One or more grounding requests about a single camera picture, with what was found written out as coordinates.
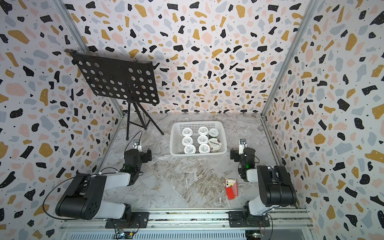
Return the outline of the Chobani yogurt cup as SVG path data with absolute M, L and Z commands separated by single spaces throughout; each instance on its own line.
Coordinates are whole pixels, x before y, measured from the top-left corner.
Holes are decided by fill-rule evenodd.
M 211 149 L 210 152 L 211 153 L 218 152 L 222 147 L 221 141 L 218 140 L 217 138 L 210 138 L 208 141 L 208 145 L 210 146 L 210 149 Z

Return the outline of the green yogurt cup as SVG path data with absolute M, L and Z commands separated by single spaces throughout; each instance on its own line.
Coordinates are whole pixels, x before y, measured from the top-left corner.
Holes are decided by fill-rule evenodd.
M 219 130 L 216 128 L 209 129 L 208 132 L 209 138 L 217 138 L 219 136 Z

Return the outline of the white lid yogurt cup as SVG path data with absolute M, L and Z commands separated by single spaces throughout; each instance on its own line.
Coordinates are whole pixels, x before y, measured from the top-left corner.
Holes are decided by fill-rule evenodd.
M 184 148 L 184 153 L 187 155 L 195 154 L 196 153 L 196 147 L 194 145 L 186 145 Z
M 209 138 L 206 135 L 199 135 L 197 141 L 199 145 L 203 145 L 208 143 Z
M 200 127 L 200 128 L 198 129 L 198 134 L 199 134 L 199 135 L 204 135 L 204 136 L 206 136 L 206 135 L 208 135 L 208 133 L 209 133 L 209 129 L 208 129 L 207 127 L 202 126 L 202 127 Z
M 211 148 L 208 144 L 201 144 L 199 146 L 199 153 L 200 154 L 209 154 L 211 152 Z
M 193 142 L 194 142 L 194 140 L 193 140 L 192 137 L 190 137 L 190 136 L 183 137 L 183 139 L 182 139 L 182 144 L 183 144 L 184 146 L 192 145 Z
M 182 135 L 184 137 L 191 137 L 193 135 L 193 130 L 191 128 L 184 128 L 182 130 Z

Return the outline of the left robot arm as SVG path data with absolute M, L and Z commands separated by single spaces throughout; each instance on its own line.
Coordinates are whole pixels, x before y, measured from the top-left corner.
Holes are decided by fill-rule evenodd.
M 71 219 L 108 219 L 130 223 L 133 219 L 129 204 L 103 200 L 104 191 L 132 186 L 142 174 L 143 163 L 152 160 L 152 151 L 130 149 L 124 153 L 123 167 L 114 173 L 77 174 L 59 200 L 55 213 Z

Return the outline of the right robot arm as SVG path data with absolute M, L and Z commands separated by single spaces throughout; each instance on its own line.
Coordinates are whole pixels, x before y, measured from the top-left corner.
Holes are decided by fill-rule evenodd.
M 248 147 L 231 149 L 230 159 L 239 164 L 238 173 L 242 180 L 258 184 L 259 195 L 243 206 L 244 220 L 296 204 L 296 190 L 284 166 L 257 165 L 256 150 Z

